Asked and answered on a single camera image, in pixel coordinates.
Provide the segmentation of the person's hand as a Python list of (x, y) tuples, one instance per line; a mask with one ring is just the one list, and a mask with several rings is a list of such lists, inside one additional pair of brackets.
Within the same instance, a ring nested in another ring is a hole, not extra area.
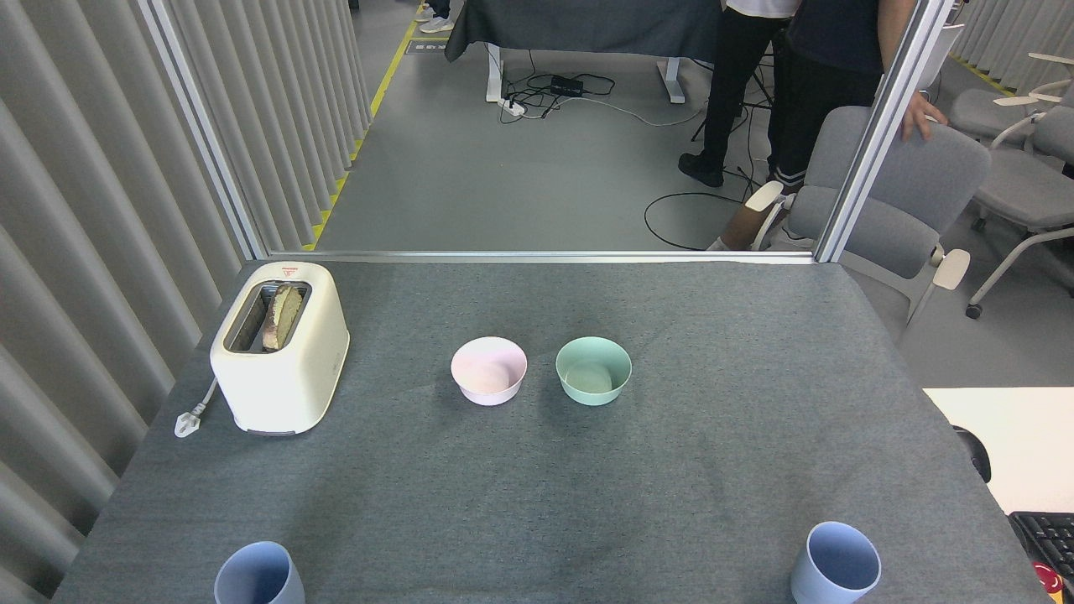
[(905, 114), (903, 114), (900, 134), (903, 142), (910, 141), (910, 138), (914, 133), (918, 133), (923, 140), (928, 141), (931, 138), (931, 126), (932, 125), (948, 125), (947, 115), (943, 114), (940, 107), (933, 106), (931, 102), (925, 99), (925, 95), (921, 91), (916, 91), (910, 96), (908, 107), (905, 107)]

